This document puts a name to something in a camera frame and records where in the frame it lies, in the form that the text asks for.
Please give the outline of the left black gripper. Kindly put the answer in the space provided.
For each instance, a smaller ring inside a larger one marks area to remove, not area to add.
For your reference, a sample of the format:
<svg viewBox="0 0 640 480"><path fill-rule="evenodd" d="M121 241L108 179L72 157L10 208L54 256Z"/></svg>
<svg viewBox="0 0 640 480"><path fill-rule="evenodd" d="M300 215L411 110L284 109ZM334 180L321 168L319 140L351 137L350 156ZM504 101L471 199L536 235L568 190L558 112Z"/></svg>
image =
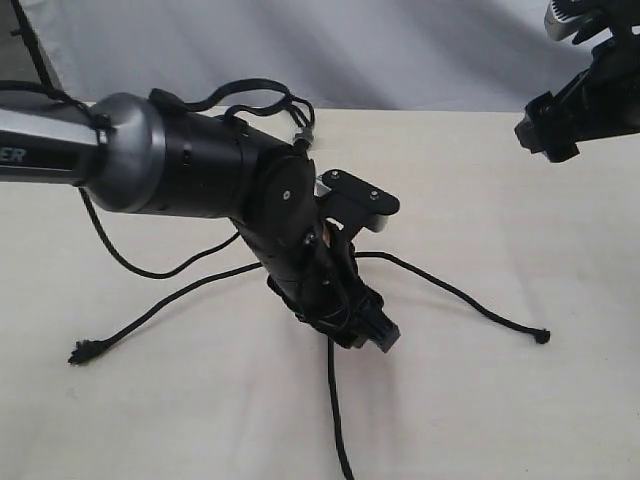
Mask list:
<svg viewBox="0 0 640 480"><path fill-rule="evenodd" d="M369 341L388 353L399 327L384 313L382 296L361 279L355 248L338 229L325 241L310 229L286 243L267 238L267 283L299 321L344 348Z"/></svg>

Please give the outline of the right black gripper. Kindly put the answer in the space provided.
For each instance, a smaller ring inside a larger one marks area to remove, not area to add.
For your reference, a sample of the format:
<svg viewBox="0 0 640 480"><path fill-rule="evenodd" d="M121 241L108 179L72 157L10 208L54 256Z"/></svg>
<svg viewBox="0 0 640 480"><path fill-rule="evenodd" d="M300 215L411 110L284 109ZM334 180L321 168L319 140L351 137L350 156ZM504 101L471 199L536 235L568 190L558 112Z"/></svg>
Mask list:
<svg viewBox="0 0 640 480"><path fill-rule="evenodd" d="M614 125L587 99L587 75L579 74L556 94L531 100L514 127L520 146L550 163L563 163L580 153L581 142L614 136Z"/></svg>

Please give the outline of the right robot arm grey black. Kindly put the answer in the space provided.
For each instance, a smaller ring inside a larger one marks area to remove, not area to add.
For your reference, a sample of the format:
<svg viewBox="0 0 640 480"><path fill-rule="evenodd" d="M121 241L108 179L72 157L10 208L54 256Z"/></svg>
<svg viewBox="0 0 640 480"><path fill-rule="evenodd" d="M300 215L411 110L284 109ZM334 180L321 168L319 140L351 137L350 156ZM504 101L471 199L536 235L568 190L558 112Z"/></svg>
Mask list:
<svg viewBox="0 0 640 480"><path fill-rule="evenodd" d="M611 37L596 45L588 68L556 93L545 92L524 108L514 133L520 146L562 163L580 154L583 142L639 132L639 6L595 2L571 15L579 44L607 29Z"/></svg>

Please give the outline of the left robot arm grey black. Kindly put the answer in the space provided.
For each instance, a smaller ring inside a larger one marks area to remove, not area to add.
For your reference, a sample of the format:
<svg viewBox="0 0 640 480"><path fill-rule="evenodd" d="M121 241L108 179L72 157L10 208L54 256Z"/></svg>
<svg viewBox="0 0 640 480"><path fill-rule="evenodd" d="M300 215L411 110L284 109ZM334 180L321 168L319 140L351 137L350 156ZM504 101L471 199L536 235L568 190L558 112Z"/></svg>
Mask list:
<svg viewBox="0 0 640 480"><path fill-rule="evenodd" d="M226 218L302 322L344 348L390 349L400 331L361 279L353 239L399 200L223 115L173 113L119 93L86 111L1 96L1 178L68 184L118 213Z"/></svg>

